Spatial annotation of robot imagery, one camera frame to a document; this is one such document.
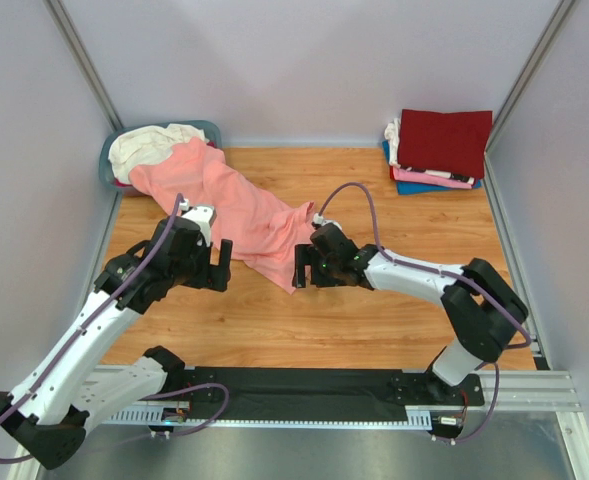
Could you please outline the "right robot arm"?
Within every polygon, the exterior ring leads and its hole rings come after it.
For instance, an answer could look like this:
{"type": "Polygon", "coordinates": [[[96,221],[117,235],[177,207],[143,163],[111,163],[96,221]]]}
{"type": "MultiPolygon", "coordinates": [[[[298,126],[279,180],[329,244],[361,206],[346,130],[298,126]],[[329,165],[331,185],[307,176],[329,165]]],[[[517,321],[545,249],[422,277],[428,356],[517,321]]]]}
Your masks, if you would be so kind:
{"type": "Polygon", "coordinates": [[[477,368],[507,349],[526,348],[529,310],[493,266],[475,258],[440,265],[404,257],[380,244],[357,246],[335,224],[318,227],[294,248],[295,288],[361,287],[428,301],[444,309],[455,339],[439,353],[424,379],[426,395],[444,404],[458,395],[477,368]]]}

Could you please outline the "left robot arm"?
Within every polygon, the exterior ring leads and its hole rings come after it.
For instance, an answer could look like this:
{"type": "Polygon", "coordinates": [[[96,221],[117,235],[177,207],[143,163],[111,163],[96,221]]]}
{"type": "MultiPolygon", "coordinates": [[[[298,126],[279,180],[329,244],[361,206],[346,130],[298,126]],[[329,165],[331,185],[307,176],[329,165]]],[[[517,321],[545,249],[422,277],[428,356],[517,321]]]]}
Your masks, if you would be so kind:
{"type": "Polygon", "coordinates": [[[188,384],[184,362],[161,346],[107,380],[85,383],[121,334],[170,289],[226,289],[232,243],[224,241],[218,264],[211,264],[215,217],[209,206],[172,214],[151,239],[110,260],[50,353],[11,391],[0,391],[0,428],[27,450],[28,459],[48,470],[63,465],[97,426],[139,400],[229,392],[220,383],[188,384]]]}

